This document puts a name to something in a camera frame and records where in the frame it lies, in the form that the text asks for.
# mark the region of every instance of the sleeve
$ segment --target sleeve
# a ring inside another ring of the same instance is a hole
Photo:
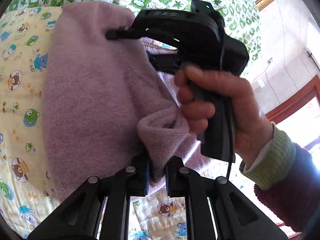
[[[244,166],[241,163],[240,171],[256,182],[257,198],[287,226],[302,231],[320,199],[320,173],[311,155],[275,127],[265,158],[247,172]]]

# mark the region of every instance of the fingernail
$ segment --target fingernail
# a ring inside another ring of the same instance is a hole
[[[203,71],[199,68],[196,68],[195,66],[187,66],[186,67],[186,72],[190,73],[190,74],[194,74],[197,76],[202,76],[203,75]]]
[[[210,106],[210,112],[209,112],[208,117],[210,117],[210,118],[213,117],[215,111],[216,111],[216,109],[214,108],[214,105],[211,104],[211,106]]]

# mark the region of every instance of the wooden door frame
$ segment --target wooden door frame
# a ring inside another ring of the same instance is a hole
[[[320,78],[318,75],[315,75],[308,84],[288,100],[267,113],[266,117],[271,122],[278,124],[294,114],[314,97],[317,98],[318,104],[320,105]]]

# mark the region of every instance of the knit cuff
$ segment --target knit cuff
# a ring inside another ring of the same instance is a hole
[[[296,148],[284,131],[274,125],[273,142],[265,158],[252,170],[243,172],[245,163],[241,162],[239,170],[253,180],[260,189],[268,190],[283,180],[291,169],[296,156]]]

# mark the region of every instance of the white wall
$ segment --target white wall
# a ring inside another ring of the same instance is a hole
[[[265,114],[320,75],[306,50],[309,19],[302,0],[275,0],[260,12],[261,57],[252,87]]]

